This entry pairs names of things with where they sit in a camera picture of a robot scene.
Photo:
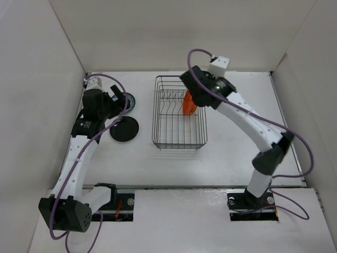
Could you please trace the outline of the orange plate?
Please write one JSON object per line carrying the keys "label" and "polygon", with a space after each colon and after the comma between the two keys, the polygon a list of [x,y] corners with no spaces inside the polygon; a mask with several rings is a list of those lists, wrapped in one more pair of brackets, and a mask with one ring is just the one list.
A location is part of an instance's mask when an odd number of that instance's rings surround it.
{"label": "orange plate", "polygon": [[192,115],[195,113],[197,106],[193,102],[193,98],[190,94],[190,91],[187,90],[183,100],[183,114]]}

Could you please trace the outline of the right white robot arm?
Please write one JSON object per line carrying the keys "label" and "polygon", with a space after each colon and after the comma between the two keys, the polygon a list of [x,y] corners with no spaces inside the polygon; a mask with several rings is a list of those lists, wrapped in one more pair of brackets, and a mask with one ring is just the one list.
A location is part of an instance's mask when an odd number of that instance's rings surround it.
{"label": "right white robot arm", "polygon": [[272,176],[287,154],[294,135],[281,131],[252,116],[256,113],[242,98],[236,87],[224,77],[214,77],[198,66],[192,70],[197,79],[210,91],[238,105],[248,113],[233,107],[207,93],[192,77],[190,71],[179,76],[198,107],[210,106],[234,122],[257,146],[259,153],[253,158],[254,171],[243,195],[244,203],[251,208],[259,205],[272,180]]}

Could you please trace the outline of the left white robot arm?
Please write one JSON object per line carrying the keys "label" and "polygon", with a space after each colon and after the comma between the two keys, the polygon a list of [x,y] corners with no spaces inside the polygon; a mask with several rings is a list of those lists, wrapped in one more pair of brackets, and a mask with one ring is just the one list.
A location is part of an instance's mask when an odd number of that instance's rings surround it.
{"label": "left white robot arm", "polygon": [[102,88],[88,87],[82,97],[83,108],[77,117],[70,139],[67,158],[60,177],[48,198],[41,198],[38,209],[50,232],[86,232],[92,215],[104,207],[117,205],[116,186],[98,183],[87,194],[82,194],[90,159],[107,130],[105,121],[120,119],[126,106],[126,92],[111,86],[115,99]]}

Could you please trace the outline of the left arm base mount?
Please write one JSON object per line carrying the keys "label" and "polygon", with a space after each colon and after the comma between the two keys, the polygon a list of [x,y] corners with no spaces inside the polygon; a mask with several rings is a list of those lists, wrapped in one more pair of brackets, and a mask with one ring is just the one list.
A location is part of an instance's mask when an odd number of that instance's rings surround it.
{"label": "left arm base mount", "polygon": [[95,187],[83,196],[82,201],[91,208],[92,221],[100,221],[99,211],[103,214],[103,221],[133,221],[135,194],[132,192]]}

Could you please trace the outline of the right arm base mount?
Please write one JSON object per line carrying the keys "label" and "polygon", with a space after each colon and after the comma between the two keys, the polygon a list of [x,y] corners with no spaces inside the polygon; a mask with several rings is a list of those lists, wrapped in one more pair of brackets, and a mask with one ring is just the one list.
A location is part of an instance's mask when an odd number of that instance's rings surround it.
{"label": "right arm base mount", "polygon": [[249,192],[228,191],[227,206],[231,221],[278,221],[274,196],[265,192],[256,198]]}

